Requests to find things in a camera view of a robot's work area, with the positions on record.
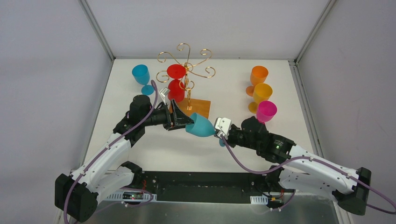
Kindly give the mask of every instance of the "gray wall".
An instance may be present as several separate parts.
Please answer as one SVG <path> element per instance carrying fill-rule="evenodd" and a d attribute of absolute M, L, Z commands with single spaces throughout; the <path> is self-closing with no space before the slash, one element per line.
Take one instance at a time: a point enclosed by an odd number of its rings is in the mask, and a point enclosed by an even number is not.
<path fill-rule="evenodd" d="M 396 1 L 338 1 L 299 71 L 325 157 L 372 171 L 372 186 L 396 200 Z M 374 193 L 368 202 L 390 209 Z M 367 208 L 357 224 L 396 223 Z"/>
<path fill-rule="evenodd" d="M 295 58 L 328 0 L 89 0 L 115 56 Z M 178 55 L 187 56 L 187 52 Z"/>
<path fill-rule="evenodd" d="M 53 223 L 110 70 L 78 1 L 0 3 L 0 219 Z"/>

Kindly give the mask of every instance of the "square wooden base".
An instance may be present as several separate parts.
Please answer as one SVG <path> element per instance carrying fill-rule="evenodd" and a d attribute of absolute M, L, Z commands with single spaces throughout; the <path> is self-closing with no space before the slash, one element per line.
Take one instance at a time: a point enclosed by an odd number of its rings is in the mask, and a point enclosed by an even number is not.
<path fill-rule="evenodd" d="M 201 99 L 190 99 L 190 109 L 188 108 L 188 99 L 184 98 L 182 101 L 177 103 L 179 108 L 187 115 L 191 116 L 193 113 L 209 118 L 210 101 Z"/>

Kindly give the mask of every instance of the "light blue cup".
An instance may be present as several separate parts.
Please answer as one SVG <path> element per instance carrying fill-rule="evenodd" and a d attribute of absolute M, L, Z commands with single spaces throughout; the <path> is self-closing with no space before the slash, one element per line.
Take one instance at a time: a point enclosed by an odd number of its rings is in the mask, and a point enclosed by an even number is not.
<path fill-rule="evenodd" d="M 205 117 L 193 113 L 190 118 L 194 121 L 194 124 L 186 125 L 186 132 L 198 137 L 209 137 L 215 134 L 213 125 Z"/>
<path fill-rule="evenodd" d="M 132 75 L 134 76 L 137 83 L 141 85 L 147 85 L 150 80 L 149 69 L 144 64 L 139 64 L 132 69 Z"/>

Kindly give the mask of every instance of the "white table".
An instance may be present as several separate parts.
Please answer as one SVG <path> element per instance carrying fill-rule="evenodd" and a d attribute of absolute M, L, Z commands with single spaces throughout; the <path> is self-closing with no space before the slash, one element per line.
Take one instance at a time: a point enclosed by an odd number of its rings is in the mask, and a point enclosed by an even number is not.
<path fill-rule="evenodd" d="M 190 60 L 193 64 L 199 61 Z M 85 161 L 100 149 L 115 125 L 129 110 L 133 97 L 141 93 L 142 85 L 134 80 L 132 68 L 145 64 L 151 79 L 156 80 L 157 72 L 166 70 L 173 63 L 175 62 L 171 59 L 165 63 L 159 63 L 156 59 L 114 61 Z M 269 75 L 265 83 L 273 88 L 270 100 L 278 108 L 278 113 L 266 124 L 267 129 L 294 140 L 312 152 L 288 61 L 211 59 L 196 66 L 194 72 L 204 74 L 205 67 L 212 66 L 216 69 L 216 76 L 209 79 L 189 76 L 196 84 L 191 91 L 191 98 L 212 102 L 209 114 L 212 123 L 217 117 L 226 117 L 240 126 L 244 119 L 253 116 L 248 110 L 248 104 L 253 99 L 245 93 L 245 89 L 250 85 L 250 71 L 256 65 L 268 69 Z M 156 83 L 159 90 L 168 85 Z M 155 94 L 150 98 L 153 103 Z M 267 170 L 272 165 L 257 156 L 252 149 L 235 147 L 233 151 L 245 166 L 253 170 Z M 115 170 L 125 161 L 134 162 L 143 170 L 150 171 L 245 172 L 232 159 L 227 149 L 219 146 L 218 139 L 199 138 L 186 133 L 184 129 L 168 132 L 162 126 L 146 127 L 146 134 L 110 170 Z"/>

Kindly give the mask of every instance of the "magenta cup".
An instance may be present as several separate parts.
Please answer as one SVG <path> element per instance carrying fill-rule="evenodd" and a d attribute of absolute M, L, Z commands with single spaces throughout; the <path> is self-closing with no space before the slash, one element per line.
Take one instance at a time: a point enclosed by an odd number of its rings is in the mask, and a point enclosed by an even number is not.
<path fill-rule="evenodd" d="M 262 101 L 257 107 L 257 120 L 260 123 L 265 123 L 270 121 L 278 111 L 278 108 L 271 101 Z"/>

